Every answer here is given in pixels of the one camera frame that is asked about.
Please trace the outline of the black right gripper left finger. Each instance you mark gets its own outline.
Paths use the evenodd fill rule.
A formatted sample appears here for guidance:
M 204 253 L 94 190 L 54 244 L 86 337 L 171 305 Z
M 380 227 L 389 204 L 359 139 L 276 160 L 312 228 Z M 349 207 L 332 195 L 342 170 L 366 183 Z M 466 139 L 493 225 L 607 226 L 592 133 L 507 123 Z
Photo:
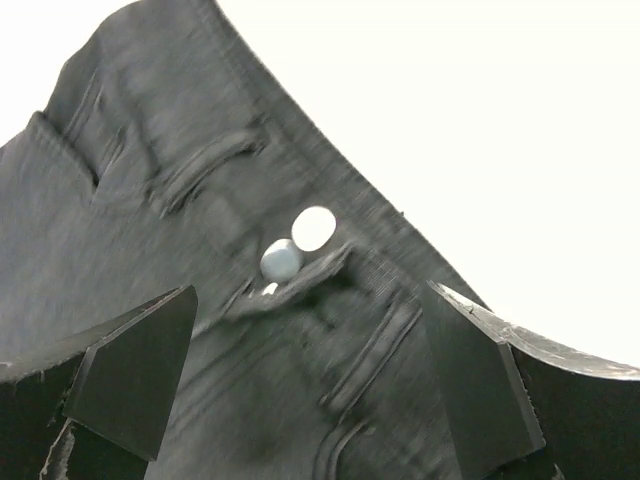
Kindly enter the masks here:
M 197 306 L 194 287 L 177 288 L 2 363 L 2 478 L 143 478 L 159 454 Z

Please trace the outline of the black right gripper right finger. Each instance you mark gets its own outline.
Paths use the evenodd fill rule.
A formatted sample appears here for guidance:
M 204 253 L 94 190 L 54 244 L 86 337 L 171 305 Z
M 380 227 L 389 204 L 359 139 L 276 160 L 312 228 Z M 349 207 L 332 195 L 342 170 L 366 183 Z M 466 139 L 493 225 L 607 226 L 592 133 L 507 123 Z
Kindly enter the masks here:
M 428 338 L 463 478 L 638 478 L 638 368 L 429 286 Z

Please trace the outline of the black trousers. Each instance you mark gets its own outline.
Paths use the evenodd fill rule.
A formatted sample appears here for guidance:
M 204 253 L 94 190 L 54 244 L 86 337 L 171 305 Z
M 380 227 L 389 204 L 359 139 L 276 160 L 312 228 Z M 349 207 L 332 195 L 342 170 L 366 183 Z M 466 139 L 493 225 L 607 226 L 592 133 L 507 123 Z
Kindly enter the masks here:
M 492 479 L 436 361 L 451 265 L 213 1 L 136 1 L 1 149 L 1 355 L 191 285 L 150 479 Z

